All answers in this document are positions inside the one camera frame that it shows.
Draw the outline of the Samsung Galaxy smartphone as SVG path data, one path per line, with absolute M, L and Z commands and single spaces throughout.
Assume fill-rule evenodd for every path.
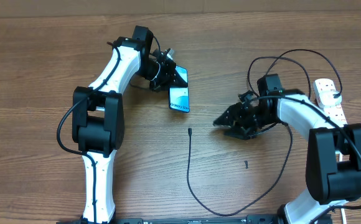
M 188 84 L 187 70 L 183 67 L 176 66 L 176 75 Z M 183 113 L 190 112 L 189 88 L 188 87 L 170 87 L 169 89 L 169 108 L 181 111 Z

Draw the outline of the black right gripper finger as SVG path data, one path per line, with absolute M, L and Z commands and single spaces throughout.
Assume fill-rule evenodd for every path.
M 229 106 L 217 119 L 214 126 L 243 126 L 245 118 L 245 107 L 242 103 Z
M 249 140 L 256 138 L 257 132 L 255 130 L 232 127 L 226 130 L 224 135 L 241 140 Z

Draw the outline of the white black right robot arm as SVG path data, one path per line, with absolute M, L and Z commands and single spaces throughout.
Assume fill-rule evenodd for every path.
M 326 115 L 300 90 L 285 90 L 277 74 L 257 81 L 259 95 L 239 96 L 213 123 L 225 135 L 251 139 L 262 127 L 292 126 L 307 141 L 306 189 L 279 207 L 274 223 L 331 223 L 329 211 L 348 209 L 361 197 L 361 124 L 342 124 Z

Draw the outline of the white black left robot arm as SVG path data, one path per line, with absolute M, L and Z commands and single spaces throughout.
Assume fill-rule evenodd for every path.
M 134 75 L 149 81 L 149 90 L 167 91 L 169 108 L 190 111 L 188 74 L 174 61 L 172 49 L 152 50 L 157 39 L 147 27 L 136 26 L 132 37 L 111 42 L 112 56 L 100 76 L 88 87 L 73 92 L 73 105 L 57 128 L 57 142 L 64 146 L 61 130 L 72 119 L 74 152 L 82 157 L 86 174 L 85 209 L 77 223 L 114 223 L 114 160 L 124 139 L 123 94 Z

